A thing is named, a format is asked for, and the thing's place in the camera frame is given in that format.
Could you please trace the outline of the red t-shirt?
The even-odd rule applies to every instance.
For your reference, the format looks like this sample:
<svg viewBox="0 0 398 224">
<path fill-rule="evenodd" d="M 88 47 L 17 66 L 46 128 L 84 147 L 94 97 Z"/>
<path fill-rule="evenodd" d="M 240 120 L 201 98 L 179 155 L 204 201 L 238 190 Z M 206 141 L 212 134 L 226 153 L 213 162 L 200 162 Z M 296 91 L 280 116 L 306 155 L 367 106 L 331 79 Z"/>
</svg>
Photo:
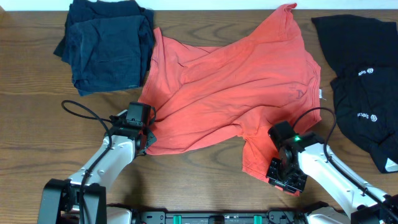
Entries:
<svg viewBox="0 0 398 224">
<path fill-rule="evenodd" d="M 303 133 L 321 120 L 321 68 L 305 50 L 294 4 L 279 6 L 251 34 L 224 47 L 194 47 L 154 30 L 141 103 L 156 110 L 150 155 L 180 154 L 242 137 L 243 171 L 267 180 L 281 121 Z"/>
</svg>

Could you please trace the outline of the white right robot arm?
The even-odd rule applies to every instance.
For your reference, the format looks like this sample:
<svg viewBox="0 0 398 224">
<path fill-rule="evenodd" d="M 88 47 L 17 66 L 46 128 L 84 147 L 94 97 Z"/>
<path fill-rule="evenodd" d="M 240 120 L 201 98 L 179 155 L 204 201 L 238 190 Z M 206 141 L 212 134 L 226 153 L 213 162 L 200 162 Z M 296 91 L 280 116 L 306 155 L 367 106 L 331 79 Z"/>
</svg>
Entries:
<svg viewBox="0 0 398 224">
<path fill-rule="evenodd" d="M 269 183 L 301 193 L 307 177 L 318 182 L 347 214 L 351 223 L 397 223 L 397 196 L 362 179 L 333 155 L 319 135 L 269 131 L 279 152 L 267 171 Z"/>
</svg>

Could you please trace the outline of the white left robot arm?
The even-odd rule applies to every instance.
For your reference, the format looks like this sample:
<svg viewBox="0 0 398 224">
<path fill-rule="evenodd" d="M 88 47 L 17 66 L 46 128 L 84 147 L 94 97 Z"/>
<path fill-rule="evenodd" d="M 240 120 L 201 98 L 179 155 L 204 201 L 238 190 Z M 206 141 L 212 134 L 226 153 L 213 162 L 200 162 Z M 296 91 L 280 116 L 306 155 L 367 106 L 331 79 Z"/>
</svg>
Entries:
<svg viewBox="0 0 398 224">
<path fill-rule="evenodd" d="M 106 191 L 155 137 L 150 121 L 117 121 L 94 156 L 65 180 L 50 179 L 42 192 L 38 223 L 135 223 L 128 208 L 108 206 Z"/>
</svg>

